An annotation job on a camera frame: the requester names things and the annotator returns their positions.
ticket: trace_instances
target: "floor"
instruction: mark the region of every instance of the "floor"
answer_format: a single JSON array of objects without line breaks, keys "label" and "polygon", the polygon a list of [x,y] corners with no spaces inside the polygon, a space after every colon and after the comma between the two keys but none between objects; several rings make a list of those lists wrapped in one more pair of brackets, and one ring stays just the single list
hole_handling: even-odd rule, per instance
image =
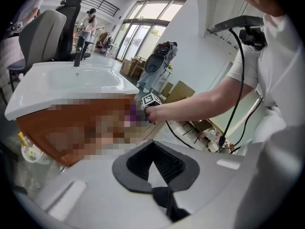
[{"label": "floor", "polygon": [[[110,65],[117,72],[120,72],[121,63],[119,63],[116,60],[106,58],[96,52],[93,52],[91,57],[86,59],[85,61],[91,63],[97,63],[97,64]],[[130,82],[136,85],[136,79],[133,79],[126,75],[124,75],[124,77],[126,77],[126,79],[128,79]],[[10,84],[4,86],[3,91],[7,101],[9,101],[12,95]],[[147,94],[143,93],[142,89],[140,89],[140,92],[137,94],[136,98],[141,99],[145,95]],[[4,102],[0,99],[0,123],[1,123],[0,140],[19,157],[18,162],[15,162],[14,164],[15,176],[13,177],[13,179],[15,181],[15,184],[17,186],[24,187],[27,190],[29,197],[31,199],[34,199],[42,187],[44,187],[49,181],[51,181],[60,174],[63,167],[61,167],[60,164],[57,163],[55,160],[53,160],[50,165],[45,166],[35,163],[32,164],[23,159],[20,151],[21,143],[17,136],[20,130],[14,121],[8,121],[5,118],[4,116],[5,108],[6,106]],[[173,131],[178,136],[180,136],[181,139],[184,140],[186,143],[192,145],[196,149],[206,150],[206,147],[200,141],[197,141],[196,144],[194,144],[194,141],[196,139],[195,133],[188,133],[187,135],[183,136],[183,133],[185,133],[190,128],[189,126],[186,125],[183,127],[183,123],[178,123],[178,122],[170,122],[170,125]],[[181,143],[178,139],[176,139],[173,136],[167,125],[164,125],[161,128],[161,130],[155,136],[154,140],[167,141],[184,146],[183,143]],[[150,170],[149,181],[152,183],[153,187],[166,185],[154,165],[152,165]]]}]

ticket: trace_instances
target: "white sink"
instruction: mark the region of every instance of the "white sink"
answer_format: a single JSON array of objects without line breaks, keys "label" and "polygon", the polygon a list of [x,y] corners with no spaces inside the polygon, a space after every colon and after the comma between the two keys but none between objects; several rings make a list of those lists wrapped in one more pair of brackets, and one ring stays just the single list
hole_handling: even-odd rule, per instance
[{"label": "white sink", "polygon": [[67,104],[67,99],[93,99],[109,94],[137,94],[139,89],[111,66],[81,62],[36,63],[24,76],[5,110],[8,120]]}]

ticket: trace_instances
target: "faucet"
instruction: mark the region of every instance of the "faucet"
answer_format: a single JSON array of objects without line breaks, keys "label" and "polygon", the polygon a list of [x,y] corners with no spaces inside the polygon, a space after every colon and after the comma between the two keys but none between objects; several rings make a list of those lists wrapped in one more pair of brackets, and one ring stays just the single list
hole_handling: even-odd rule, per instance
[{"label": "faucet", "polygon": [[79,37],[74,58],[74,67],[79,67],[81,63],[82,50],[84,48],[85,38]]}]

